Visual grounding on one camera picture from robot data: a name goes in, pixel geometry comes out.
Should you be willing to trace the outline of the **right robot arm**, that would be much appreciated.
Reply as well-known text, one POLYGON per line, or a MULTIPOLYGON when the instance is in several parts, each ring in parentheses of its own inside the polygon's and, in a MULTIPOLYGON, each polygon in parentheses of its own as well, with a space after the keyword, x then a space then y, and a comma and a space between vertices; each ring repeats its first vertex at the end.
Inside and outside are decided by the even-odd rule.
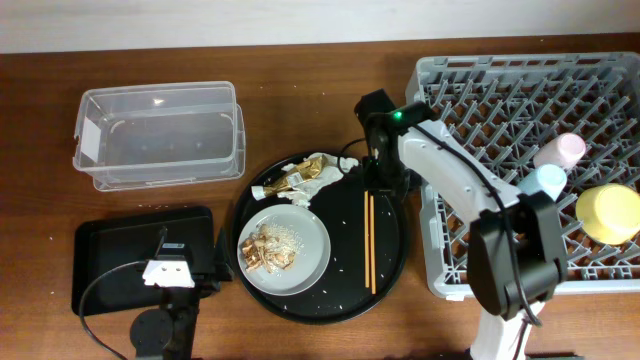
POLYGON ((467 281, 483 310, 470 359, 522 359, 539 312, 568 277, 555 200, 526 194, 469 154, 424 102, 376 90, 355 105, 370 193, 405 193, 420 176, 469 229, 467 281))

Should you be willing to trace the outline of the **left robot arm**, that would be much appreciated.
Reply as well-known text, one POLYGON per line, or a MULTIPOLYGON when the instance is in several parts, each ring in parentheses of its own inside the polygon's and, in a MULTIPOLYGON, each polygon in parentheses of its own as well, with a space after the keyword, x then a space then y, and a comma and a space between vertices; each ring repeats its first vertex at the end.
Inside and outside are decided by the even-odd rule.
POLYGON ((226 234, 220 232, 206 250, 170 242, 165 227, 159 231, 159 238, 142 279, 145 286, 160 292, 160 302, 136 317, 130 327, 130 341, 137 359, 190 359, 200 301, 219 292, 221 284, 234 276, 226 252, 226 234))

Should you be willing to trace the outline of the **blue cup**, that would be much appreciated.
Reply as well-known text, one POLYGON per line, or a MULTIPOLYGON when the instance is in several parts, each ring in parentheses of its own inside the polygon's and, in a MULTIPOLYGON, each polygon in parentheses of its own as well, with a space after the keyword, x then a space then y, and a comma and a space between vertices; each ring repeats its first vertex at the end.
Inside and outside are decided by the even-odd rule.
POLYGON ((544 164, 524 177, 517 187, 527 195, 544 192, 552 200, 556 201, 566 183, 567 175, 561 167, 553 164, 544 164))

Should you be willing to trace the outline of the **yellow bowl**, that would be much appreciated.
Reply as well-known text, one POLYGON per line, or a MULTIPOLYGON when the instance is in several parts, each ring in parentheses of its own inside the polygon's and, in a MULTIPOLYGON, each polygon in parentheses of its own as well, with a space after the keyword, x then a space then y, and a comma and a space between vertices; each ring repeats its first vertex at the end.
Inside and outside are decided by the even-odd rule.
POLYGON ((577 200, 576 218, 593 240, 623 244, 639 232, 639 194, 619 184, 588 189, 577 200))

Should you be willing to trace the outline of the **pink cup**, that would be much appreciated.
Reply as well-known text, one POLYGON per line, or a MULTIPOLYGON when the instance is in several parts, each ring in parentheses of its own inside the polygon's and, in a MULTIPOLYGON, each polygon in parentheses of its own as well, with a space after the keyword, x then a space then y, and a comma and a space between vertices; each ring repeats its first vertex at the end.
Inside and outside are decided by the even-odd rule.
POLYGON ((576 134, 563 133, 544 145, 533 158, 536 168, 552 164, 570 170, 586 153, 585 141, 576 134))

